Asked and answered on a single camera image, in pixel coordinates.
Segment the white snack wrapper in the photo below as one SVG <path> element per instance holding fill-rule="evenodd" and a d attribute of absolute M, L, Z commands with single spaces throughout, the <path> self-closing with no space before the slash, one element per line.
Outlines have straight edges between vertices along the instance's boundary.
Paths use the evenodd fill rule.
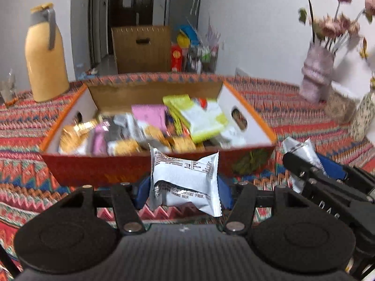
<path fill-rule="evenodd" d="M 217 180 L 219 153 L 199 160 L 169 157 L 151 147 L 149 207 L 193 204 L 215 218 L 222 216 Z"/>

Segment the silver white snack packet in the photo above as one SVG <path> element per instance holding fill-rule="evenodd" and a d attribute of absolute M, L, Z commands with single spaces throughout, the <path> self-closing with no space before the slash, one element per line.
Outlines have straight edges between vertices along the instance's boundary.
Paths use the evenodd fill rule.
<path fill-rule="evenodd" d="M 297 141 L 288 136 L 286 137 L 286 139 L 284 139 L 284 141 L 282 141 L 281 144 L 284 150 L 284 154 L 290 152 L 301 158 L 302 160 L 305 160 L 306 162 L 317 167 L 318 169 L 321 169 L 323 173 L 327 175 L 321 160 L 315 152 L 315 146 L 309 138 L 305 141 Z M 290 175 L 289 179 L 292 181 L 293 190 L 297 193 L 301 193 L 304 188 L 303 180 L 299 180 L 295 175 Z"/>

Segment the green white snack bar packet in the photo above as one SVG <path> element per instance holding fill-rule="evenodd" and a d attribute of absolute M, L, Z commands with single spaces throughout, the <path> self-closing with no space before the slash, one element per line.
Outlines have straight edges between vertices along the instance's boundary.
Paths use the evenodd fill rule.
<path fill-rule="evenodd" d="M 212 98 L 169 95 L 163 97 L 163 103 L 188 128 L 194 143 L 217 136 L 229 123 L 217 101 Z"/>

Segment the pink snack packet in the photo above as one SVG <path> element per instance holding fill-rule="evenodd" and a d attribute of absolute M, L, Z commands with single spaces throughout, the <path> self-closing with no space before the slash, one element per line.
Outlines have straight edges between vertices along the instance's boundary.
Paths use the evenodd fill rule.
<path fill-rule="evenodd" d="M 105 140 L 106 134 L 109 132 L 110 124 L 108 121 L 99 123 L 94 129 L 94 138 L 92 141 L 92 154 L 93 155 L 106 155 L 107 154 L 107 141 Z"/>
<path fill-rule="evenodd" d="M 167 107 L 164 105 L 132 105 L 131 112 L 138 120 L 154 126 L 161 131 L 166 131 Z"/>

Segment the orange oat crisp snack packet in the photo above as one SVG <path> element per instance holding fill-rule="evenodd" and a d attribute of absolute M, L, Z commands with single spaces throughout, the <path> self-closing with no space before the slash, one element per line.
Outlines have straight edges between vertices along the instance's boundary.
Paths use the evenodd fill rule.
<path fill-rule="evenodd" d="M 98 122 L 92 119 L 75 125 L 66 125 L 62 130 L 58 153 L 63 155 L 86 155 L 90 152 Z"/>

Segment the floral white slim vase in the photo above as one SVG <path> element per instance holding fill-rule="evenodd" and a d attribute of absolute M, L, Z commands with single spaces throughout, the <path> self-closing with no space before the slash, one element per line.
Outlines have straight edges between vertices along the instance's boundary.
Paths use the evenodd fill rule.
<path fill-rule="evenodd" d="M 364 95 L 349 127 L 349 133 L 355 141 L 362 141 L 374 119 L 374 90 Z"/>

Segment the red cardboard pumpkin box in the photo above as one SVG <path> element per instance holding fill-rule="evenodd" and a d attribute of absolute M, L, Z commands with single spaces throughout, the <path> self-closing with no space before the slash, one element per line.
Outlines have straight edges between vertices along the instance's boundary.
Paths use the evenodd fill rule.
<path fill-rule="evenodd" d="M 199 166 L 218 154 L 220 173 L 263 165 L 276 134 L 227 82 L 143 82 L 82 86 L 41 144 L 62 186 L 136 182 L 150 149 Z"/>

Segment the pink textured flower vase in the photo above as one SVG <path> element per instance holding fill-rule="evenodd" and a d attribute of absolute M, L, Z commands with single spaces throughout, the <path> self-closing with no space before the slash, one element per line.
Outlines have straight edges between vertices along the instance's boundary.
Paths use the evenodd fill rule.
<path fill-rule="evenodd" d="M 299 88 L 299 94 L 308 102 L 316 104 L 323 99 L 332 81 L 334 58 L 334 54 L 327 48 L 310 43 L 301 69 L 303 79 Z"/>

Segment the patterned red tablecloth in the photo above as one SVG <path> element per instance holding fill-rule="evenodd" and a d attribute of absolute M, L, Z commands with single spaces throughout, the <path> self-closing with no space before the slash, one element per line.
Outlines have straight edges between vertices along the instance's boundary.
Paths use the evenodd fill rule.
<path fill-rule="evenodd" d="M 324 115 L 322 105 L 313 106 L 299 97 L 297 87 L 272 80 L 224 77 L 215 74 L 129 74 L 97 78 L 89 83 L 119 83 L 142 81 L 221 81 L 226 80 L 252 104 L 275 130 L 278 140 L 292 136 L 311 138 L 319 153 L 337 163 L 351 164 L 374 173 L 374 144 L 353 141 L 347 125 L 338 125 Z M 20 268 L 13 250 L 13 237 L 19 227 L 35 215 L 54 205 L 74 189 L 60 186 L 39 155 L 43 134 L 54 125 L 59 114 L 71 102 L 81 82 L 72 82 L 66 95 L 37 104 L 30 91 L 20 93 L 20 102 L 9 109 L 1 107 L 1 246 Z M 281 166 L 281 146 L 272 154 L 266 169 L 255 178 L 264 188 L 271 182 L 286 182 L 288 171 Z M 99 268 L 98 272 L 68 276 L 42 276 L 41 273 L 22 273 L 17 280 L 128 280 L 120 269 L 125 262 L 118 257 Z M 202 277 L 188 269 L 185 277 L 171 280 L 219 280 L 223 273 L 219 265 Z"/>

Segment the dried pink roses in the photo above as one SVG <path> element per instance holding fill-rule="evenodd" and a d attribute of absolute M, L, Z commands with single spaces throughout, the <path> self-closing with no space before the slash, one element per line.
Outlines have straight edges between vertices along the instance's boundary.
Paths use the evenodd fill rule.
<path fill-rule="evenodd" d="M 353 0 L 336 0 L 335 13 L 323 17 L 315 16 L 311 0 L 307 1 L 308 7 L 298 10 L 298 21 L 311 27 L 313 44 L 323 47 L 333 55 L 351 40 L 360 38 L 360 17 L 365 17 L 369 24 L 374 22 L 374 0 L 364 0 L 364 6 L 355 19 L 350 19 L 340 11 L 342 5 L 351 4 Z"/>

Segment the yellow thermos jug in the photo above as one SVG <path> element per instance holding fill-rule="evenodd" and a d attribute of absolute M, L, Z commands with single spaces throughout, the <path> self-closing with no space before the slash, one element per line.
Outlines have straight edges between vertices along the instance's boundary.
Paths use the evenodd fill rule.
<path fill-rule="evenodd" d="M 36 102 L 47 102 L 69 89 L 64 45 L 53 3 L 40 4 L 30 10 L 25 59 Z"/>

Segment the drinking glass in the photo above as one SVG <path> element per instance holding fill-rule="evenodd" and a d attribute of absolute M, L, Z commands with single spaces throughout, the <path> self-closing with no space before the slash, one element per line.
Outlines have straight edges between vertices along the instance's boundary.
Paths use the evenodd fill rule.
<path fill-rule="evenodd" d="M 6 78 L 1 79 L 1 97 L 7 108 L 11 107 L 18 101 L 15 75 L 12 69 L 10 69 Z"/>

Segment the dark entrance door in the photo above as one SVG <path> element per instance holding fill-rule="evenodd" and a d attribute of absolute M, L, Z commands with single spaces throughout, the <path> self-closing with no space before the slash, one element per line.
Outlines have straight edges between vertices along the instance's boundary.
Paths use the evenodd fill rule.
<path fill-rule="evenodd" d="M 151 26 L 153 24 L 153 0 L 108 0 L 107 37 L 108 52 L 113 50 L 113 27 Z"/>

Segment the grey refrigerator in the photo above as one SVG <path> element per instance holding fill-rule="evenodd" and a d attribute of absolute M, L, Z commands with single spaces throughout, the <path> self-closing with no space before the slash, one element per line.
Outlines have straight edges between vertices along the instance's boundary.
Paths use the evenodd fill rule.
<path fill-rule="evenodd" d="M 177 34 L 181 26 L 198 27 L 200 0 L 169 0 L 169 26 Z"/>

